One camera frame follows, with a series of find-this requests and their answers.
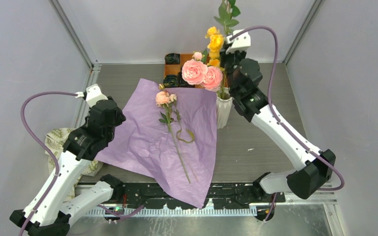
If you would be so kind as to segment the white ribbed ceramic vase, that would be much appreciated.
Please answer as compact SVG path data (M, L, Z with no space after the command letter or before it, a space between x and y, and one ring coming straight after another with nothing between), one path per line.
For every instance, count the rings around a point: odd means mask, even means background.
M232 107L232 97L227 92L224 98L217 97L217 129L222 129L227 125Z

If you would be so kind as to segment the yellow flower stem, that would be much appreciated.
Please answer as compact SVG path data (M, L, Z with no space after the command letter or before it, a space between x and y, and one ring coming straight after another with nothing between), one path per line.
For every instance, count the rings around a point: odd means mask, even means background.
M209 66L220 67L220 50L224 45L224 36L215 27L210 27L207 29L205 38L209 39L209 44L207 45Z

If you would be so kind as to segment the large pink rose stem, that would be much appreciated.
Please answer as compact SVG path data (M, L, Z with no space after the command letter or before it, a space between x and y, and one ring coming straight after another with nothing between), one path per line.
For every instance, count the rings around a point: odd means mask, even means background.
M209 51L208 54L194 52L191 59L183 64L181 74L189 85L200 85L206 90L216 92L219 98L225 99L219 51Z

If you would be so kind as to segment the white rose stem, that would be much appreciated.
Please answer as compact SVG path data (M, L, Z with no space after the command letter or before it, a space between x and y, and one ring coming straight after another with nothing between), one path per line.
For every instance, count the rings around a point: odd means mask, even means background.
M233 28L239 24L236 17L240 14L241 11L236 5L236 0L222 0L218 7L218 16L214 16L214 19L223 27L224 34L229 35L233 33Z

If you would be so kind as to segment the purple wrapping paper sheet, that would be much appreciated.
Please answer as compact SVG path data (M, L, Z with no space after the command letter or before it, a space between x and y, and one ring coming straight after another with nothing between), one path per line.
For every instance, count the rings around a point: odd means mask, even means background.
M191 144L180 144L185 163L190 163L199 181L187 167L188 183L171 134L160 123L155 96L158 84L141 79L123 109L126 121L115 130L114 140L96 156L98 161L154 178L171 197L202 208L212 181L217 152L217 96L200 88L171 88L177 95L182 117L181 137L189 140L186 128L195 135Z

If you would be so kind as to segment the small pale pink rose stem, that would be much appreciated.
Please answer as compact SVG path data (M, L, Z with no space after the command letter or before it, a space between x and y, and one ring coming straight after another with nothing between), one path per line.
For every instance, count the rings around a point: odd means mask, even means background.
M167 127L168 133L171 134L174 147L177 152L177 156L182 167L184 174L187 178L188 183L191 183L191 179L188 174L187 167L189 168L191 174L196 181L199 181L193 167L190 163L186 164L185 157L182 156L180 151L180 144L191 144L195 141L194 133L186 128L186 133L190 136L189 140L185 140L181 137L183 133L182 126L182 117L180 111L177 108L177 95L174 93L169 93L164 84L158 85L159 92L156 94L155 101L156 105L163 109L163 112L160 112L161 118L159 119L160 123L163 123Z

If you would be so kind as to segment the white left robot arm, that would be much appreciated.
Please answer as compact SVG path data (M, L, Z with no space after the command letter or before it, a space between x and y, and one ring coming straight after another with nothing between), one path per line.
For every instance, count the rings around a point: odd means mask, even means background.
M95 102L85 124L73 130L63 145L58 166L24 209L15 210L10 221L30 236L65 236L85 213L106 201L123 199L123 182L105 175L85 193L66 202L75 181L114 139L115 128L125 121L122 110L109 96Z

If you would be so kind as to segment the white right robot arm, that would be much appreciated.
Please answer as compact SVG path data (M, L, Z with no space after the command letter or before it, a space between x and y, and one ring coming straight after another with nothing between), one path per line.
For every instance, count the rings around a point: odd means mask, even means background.
M220 52L230 96L237 113L261 129L284 152L294 169L265 173L253 189L254 197L265 202L276 192L292 192L301 199L309 198L332 176L335 154L322 151L299 134L277 111L258 88L263 75L257 61L246 58L246 52Z

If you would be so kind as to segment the patterned cream cloth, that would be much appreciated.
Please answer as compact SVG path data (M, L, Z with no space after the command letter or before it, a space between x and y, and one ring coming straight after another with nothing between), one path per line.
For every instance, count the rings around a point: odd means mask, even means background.
M46 134L45 145L55 155L57 160L59 160L63 151L63 144L73 130L73 128L56 128ZM78 180L80 180L82 176L95 177L101 170L102 166L102 162L93 160L91 164L82 172Z

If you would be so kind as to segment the orange compartment tray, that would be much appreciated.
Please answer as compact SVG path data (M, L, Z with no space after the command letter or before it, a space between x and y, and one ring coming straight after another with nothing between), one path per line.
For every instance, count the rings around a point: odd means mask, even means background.
M189 61L192 59L192 54L180 54L181 55L181 63L180 64L173 64L173 65L164 65L164 76L168 74L177 75L179 72L181 72L181 69L186 61ZM202 88L201 85L195 85L195 88Z

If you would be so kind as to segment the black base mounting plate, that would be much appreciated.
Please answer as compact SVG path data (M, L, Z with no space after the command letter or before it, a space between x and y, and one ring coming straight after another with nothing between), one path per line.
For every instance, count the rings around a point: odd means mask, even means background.
M202 202L206 207L211 201L213 209L247 209L250 204L270 204L272 199L271 195L261 193L258 186L250 183L213 182ZM169 196L157 183L125 183L123 192L106 203L130 208L144 205L146 209L161 209L164 206L169 209L195 209L194 206Z

